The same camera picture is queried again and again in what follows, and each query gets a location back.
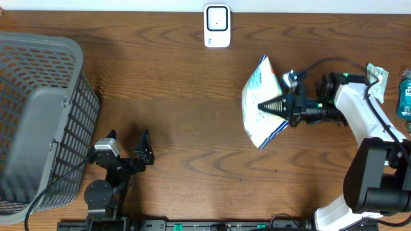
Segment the yellow wet wipes pack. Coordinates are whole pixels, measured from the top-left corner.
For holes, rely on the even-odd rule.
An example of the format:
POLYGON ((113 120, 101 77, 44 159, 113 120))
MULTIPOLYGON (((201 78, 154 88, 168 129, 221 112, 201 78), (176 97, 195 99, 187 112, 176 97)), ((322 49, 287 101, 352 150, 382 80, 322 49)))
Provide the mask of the yellow wet wipes pack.
POLYGON ((241 95, 244 129, 253 145, 260 150, 288 126, 288 121, 260 110, 258 104, 282 93, 269 57, 263 55, 241 95))

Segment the pale green small packet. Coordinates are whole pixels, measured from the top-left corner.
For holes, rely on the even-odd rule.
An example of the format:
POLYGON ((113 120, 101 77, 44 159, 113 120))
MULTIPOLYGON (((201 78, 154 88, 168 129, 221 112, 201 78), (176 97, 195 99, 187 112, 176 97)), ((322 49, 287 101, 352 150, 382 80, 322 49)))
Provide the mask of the pale green small packet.
POLYGON ((388 77, 388 71, 371 63, 367 64, 367 79, 371 84, 369 91, 380 103, 384 103, 388 77))

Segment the teal spray bottle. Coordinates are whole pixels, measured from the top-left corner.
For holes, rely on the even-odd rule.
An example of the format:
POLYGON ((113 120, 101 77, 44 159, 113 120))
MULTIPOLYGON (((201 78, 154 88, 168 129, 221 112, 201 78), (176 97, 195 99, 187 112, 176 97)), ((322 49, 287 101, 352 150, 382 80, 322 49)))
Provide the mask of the teal spray bottle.
POLYGON ((403 81, 400 83, 400 95, 399 95, 399 106, 397 109, 397 115, 410 120, 410 68, 406 67, 401 75, 403 81))

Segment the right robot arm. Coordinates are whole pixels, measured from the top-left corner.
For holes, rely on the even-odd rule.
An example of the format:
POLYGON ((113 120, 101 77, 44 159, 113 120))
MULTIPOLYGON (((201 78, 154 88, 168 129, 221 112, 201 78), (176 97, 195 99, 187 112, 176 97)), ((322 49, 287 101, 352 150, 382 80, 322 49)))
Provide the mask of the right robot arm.
POLYGON ((343 194, 314 213, 316 230, 354 230, 394 223, 383 216, 410 212, 410 141, 390 122, 363 74, 330 73, 316 84, 317 98, 306 97, 302 81, 292 76, 296 93, 259 103, 258 109, 286 119, 343 122, 350 127, 358 151, 346 173, 343 194))

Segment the white barcode scanner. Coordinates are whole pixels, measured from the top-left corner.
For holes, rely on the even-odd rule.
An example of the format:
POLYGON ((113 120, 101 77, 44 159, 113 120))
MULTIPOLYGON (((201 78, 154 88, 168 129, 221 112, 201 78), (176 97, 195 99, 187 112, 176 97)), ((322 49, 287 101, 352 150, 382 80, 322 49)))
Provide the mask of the white barcode scanner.
POLYGON ((225 48, 231 43, 231 9, 226 4, 208 4, 204 8, 204 45, 225 48))

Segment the grey plastic shopping basket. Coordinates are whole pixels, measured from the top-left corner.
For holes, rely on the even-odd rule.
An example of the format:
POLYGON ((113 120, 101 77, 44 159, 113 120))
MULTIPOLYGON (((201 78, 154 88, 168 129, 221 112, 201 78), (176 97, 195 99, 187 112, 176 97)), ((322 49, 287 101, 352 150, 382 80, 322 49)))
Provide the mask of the grey plastic shopping basket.
POLYGON ((1 33, 1 224, 79 191, 100 104, 73 40, 1 33))

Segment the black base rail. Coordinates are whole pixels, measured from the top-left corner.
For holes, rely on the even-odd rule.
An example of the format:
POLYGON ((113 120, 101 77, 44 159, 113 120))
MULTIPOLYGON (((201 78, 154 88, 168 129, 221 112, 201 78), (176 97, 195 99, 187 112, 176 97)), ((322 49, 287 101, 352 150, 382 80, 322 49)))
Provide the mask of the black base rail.
POLYGON ((310 219, 277 217, 273 221, 165 221, 136 220, 122 217, 87 218, 85 221, 61 221, 57 231, 248 231, 248 230, 307 230, 315 231, 310 219))

